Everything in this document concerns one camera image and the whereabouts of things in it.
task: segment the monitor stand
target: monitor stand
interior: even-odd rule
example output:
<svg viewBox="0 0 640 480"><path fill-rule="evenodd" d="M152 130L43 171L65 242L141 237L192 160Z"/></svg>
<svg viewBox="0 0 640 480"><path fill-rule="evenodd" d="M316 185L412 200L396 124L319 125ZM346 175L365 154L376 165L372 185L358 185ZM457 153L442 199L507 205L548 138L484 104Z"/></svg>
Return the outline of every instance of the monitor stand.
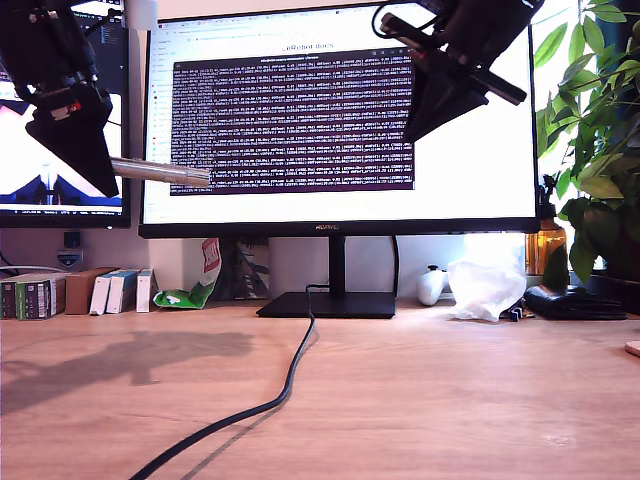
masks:
<svg viewBox="0 0 640 480"><path fill-rule="evenodd" d="M396 313L393 292L345 291L345 237L329 237L329 292L311 292L311 310L318 318L391 318ZM307 294L287 292L258 310L268 318L306 318Z"/></svg>

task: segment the wall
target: wall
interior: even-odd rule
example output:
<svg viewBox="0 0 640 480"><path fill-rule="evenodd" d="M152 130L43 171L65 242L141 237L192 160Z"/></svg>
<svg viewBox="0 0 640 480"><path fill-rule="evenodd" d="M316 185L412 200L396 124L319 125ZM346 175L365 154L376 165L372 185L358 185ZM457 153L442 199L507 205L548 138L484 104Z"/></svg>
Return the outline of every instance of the wall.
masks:
<svg viewBox="0 0 640 480"><path fill-rule="evenodd" d="M318 6L310 0L159 0L160 18L221 14L268 9ZM132 155L142 155L142 95L146 37L131 33L131 140ZM130 230L88 230L83 232L87 265L152 265L161 288L190 288L197 281L201 265L199 240L152 240L137 236L140 184L133 183L133 225ZM56 265L56 251L62 247L62 230L3 230L3 253L21 264ZM446 266L465 251L464 236L401 237L400 295L413 296L418 276L427 265ZM273 239L270 245L272 293L301 290L310 282L326 282L327 240ZM387 237L350 238L347 242L347 288L390 290L393 282L393 253Z"/></svg>

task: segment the terminal window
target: terminal window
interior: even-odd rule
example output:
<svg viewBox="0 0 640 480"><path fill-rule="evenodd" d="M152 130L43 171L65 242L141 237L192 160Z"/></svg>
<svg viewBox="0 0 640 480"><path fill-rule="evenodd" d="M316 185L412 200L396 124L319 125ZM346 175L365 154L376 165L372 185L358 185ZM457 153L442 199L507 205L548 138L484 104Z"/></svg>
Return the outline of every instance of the terminal window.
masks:
<svg viewBox="0 0 640 480"><path fill-rule="evenodd" d="M412 78L403 48L175 63L172 163L211 185L171 195L413 189Z"/></svg>

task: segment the wooden desk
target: wooden desk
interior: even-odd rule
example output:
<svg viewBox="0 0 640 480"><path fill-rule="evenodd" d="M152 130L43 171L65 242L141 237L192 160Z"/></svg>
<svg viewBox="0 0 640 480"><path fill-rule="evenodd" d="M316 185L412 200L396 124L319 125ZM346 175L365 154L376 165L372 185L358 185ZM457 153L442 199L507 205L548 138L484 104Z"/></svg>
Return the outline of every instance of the wooden desk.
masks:
<svg viewBox="0 0 640 480"><path fill-rule="evenodd" d="M270 400L308 321L255 310L2 321L2 478L126 479ZM152 478L638 478L640 358L623 351L638 321L491 325L438 312L320 320L283 409Z"/></svg>

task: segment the black wallet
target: black wallet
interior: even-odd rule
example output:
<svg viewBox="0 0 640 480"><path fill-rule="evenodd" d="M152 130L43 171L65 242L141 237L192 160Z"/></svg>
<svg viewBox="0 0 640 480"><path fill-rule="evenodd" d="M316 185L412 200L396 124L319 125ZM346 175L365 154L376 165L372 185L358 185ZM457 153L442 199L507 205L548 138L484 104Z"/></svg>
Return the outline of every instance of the black wallet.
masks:
<svg viewBox="0 0 640 480"><path fill-rule="evenodd" d="M527 307L552 320L625 320L622 304L584 288L569 286L561 292L531 287L524 293Z"/></svg>

